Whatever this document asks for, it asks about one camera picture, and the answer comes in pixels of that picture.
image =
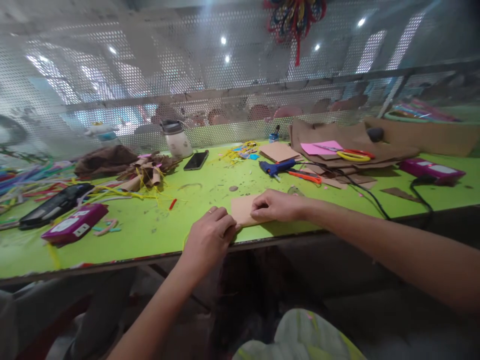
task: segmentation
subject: hanging decoration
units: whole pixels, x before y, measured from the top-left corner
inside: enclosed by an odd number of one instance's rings
[[[312,23],[322,20],[327,13],[325,0],[264,0],[265,7],[273,8],[268,31],[275,32],[276,42],[296,40],[295,66],[300,65],[300,41],[309,34]]]

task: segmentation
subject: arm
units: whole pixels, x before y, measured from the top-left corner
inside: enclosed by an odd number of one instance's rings
[[[108,360],[154,358],[183,304],[200,280],[224,258],[239,229],[224,207],[212,207],[194,223],[177,264]]]
[[[480,251],[475,248],[330,202],[275,190],[254,200],[251,216],[314,223],[444,304],[480,313]]]

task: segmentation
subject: pink box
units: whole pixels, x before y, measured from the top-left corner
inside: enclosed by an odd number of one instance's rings
[[[434,182],[435,185],[450,186],[455,185],[458,179],[466,174],[464,171],[426,161],[419,157],[402,161],[400,163],[400,170],[412,174],[417,178],[423,175],[430,175],[436,178]]]
[[[58,248],[74,243],[83,238],[109,212],[107,207],[104,204],[84,205],[41,237]]]

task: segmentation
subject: scissors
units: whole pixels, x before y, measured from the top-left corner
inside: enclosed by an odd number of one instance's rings
[[[366,163],[369,162],[371,159],[375,159],[375,155],[368,151],[362,151],[357,149],[338,149],[336,147],[323,146],[318,144],[313,145],[317,148],[330,150],[331,152],[336,153],[339,157],[355,163]]]

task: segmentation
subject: hand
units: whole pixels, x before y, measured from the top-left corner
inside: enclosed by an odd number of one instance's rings
[[[257,219],[289,222],[302,220],[311,199],[268,189],[253,200],[250,216]]]
[[[178,261],[201,280],[225,257],[241,226],[224,207],[212,207],[190,229],[183,254]]]

